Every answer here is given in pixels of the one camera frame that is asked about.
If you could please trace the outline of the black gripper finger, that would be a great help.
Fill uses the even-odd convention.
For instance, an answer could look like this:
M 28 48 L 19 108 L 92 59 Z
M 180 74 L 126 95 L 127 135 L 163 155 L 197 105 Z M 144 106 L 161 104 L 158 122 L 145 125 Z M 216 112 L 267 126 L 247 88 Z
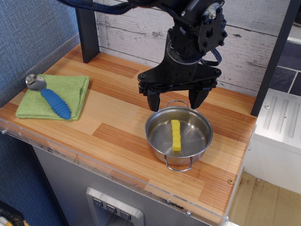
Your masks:
M 206 97 L 209 94 L 209 90 L 200 90 L 200 89 L 190 89 L 189 90 L 189 101 L 190 107 L 196 109 L 204 102 Z
M 160 94 L 151 89 L 148 89 L 147 101 L 148 101 L 149 109 L 151 111 L 157 112 L 160 104 Z

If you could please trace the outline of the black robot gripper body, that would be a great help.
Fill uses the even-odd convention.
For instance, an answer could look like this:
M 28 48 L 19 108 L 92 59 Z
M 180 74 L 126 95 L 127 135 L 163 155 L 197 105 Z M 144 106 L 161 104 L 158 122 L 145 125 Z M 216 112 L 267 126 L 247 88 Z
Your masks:
M 190 95 L 207 95 L 217 85 L 221 71 L 215 68 L 221 62 L 216 49 L 211 52 L 216 62 L 205 60 L 183 60 L 172 45 L 170 29 L 167 33 L 163 61 L 138 75 L 139 92 L 144 95 L 159 95 L 169 91 L 188 90 Z

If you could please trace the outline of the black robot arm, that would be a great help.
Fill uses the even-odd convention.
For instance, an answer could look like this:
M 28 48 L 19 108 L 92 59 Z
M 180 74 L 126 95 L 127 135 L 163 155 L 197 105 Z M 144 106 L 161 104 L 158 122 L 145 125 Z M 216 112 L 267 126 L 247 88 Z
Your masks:
M 159 108 L 160 94 L 188 90 L 192 109 L 217 86 L 222 60 L 217 47 L 228 36 L 222 0 L 132 0 L 136 7 L 157 7 L 174 19 L 167 32 L 162 62 L 138 75 L 139 92 L 150 110 Z

